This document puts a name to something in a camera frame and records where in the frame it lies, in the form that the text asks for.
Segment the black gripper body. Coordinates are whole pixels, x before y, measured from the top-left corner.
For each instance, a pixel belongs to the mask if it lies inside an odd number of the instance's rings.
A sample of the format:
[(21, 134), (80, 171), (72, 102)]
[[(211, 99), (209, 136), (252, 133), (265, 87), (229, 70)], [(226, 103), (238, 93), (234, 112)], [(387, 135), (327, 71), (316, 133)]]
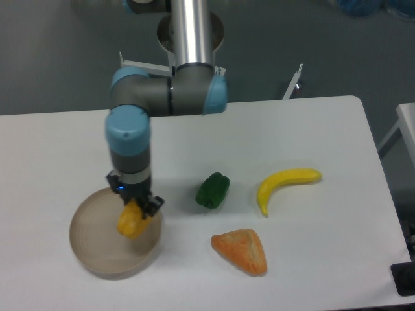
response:
[(140, 177), (138, 180), (136, 174), (120, 173), (116, 170), (114, 171), (120, 175), (120, 181), (124, 184), (124, 196), (120, 197), (125, 204), (127, 204), (131, 199), (152, 194), (152, 179), (150, 174), (147, 174), (143, 178)]

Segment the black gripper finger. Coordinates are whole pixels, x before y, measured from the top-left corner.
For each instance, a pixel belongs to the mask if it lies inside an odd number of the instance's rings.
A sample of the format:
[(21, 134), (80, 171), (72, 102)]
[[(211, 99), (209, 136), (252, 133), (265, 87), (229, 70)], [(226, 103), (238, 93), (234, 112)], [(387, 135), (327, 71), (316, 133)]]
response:
[(152, 194), (140, 196), (136, 198), (137, 206), (141, 209), (142, 219), (153, 217), (164, 204), (164, 199)]
[(120, 175), (118, 175), (118, 173), (116, 173), (114, 170), (110, 171), (106, 175), (106, 180), (113, 193), (124, 196), (125, 186), (120, 181)]

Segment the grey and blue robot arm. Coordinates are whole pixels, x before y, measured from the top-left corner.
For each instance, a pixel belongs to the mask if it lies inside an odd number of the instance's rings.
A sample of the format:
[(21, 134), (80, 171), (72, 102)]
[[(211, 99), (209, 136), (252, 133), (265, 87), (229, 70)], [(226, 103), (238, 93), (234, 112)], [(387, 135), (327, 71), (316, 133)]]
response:
[(106, 179), (142, 218), (164, 201), (151, 192), (150, 118), (207, 115), (226, 110), (226, 79), (215, 73), (213, 27), (207, 1), (124, 1), (135, 14), (168, 12), (174, 73), (155, 78), (141, 68), (118, 69), (110, 87), (111, 109), (104, 131), (113, 170)]

